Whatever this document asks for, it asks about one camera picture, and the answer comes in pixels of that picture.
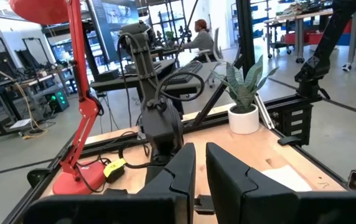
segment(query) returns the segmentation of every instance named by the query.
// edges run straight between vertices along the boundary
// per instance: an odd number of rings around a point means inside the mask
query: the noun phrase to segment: lamp base
[[[85,185],[83,178],[92,189],[98,189],[105,183],[103,169],[105,166],[101,162],[94,162],[85,167],[78,167],[82,174],[80,180],[76,181],[71,174],[61,173],[54,183],[52,191],[55,195],[59,194],[91,194],[92,191]]]

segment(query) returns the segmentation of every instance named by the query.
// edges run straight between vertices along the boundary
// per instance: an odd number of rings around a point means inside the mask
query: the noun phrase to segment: white pot
[[[229,128],[236,134],[251,134],[260,128],[260,121],[258,117],[258,107],[252,104],[255,110],[245,114],[237,114],[232,112],[235,106],[228,110]]]

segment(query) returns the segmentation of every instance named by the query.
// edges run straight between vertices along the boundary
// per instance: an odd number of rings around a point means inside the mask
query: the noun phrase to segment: red hair
[[[195,22],[195,26],[200,27],[201,29],[205,29],[207,32],[210,31],[207,28],[207,22],[204,19],[199,19],[198,21]]]

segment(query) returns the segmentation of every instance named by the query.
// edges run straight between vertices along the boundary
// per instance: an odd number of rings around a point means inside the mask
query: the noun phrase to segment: yellow clip
[[[113,171],[124,166],[124,164],[126,164],[126,161],[124,159],[118,159],[116,161],[113,161],[105,167],[105,169],[103,170],[103,174],[107,178]]]

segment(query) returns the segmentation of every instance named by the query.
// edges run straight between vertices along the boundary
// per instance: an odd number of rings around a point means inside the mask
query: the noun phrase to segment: person
[[[207,23],[204,19],[199,19],[195,22],[195,31],[198,33],[197,37],[186,44],[182,44],[183,49],[199,49],[202,50],[210,50],[208,56],[210,60],[215,60],[213,54],[214,48],[214,40],[212,39],[211,35],[208,33],[209,29],[207,28]],[[204,54],[195,57],[193,60],[198,60],[199,62],[205,63],[207,62],[207,58]]]

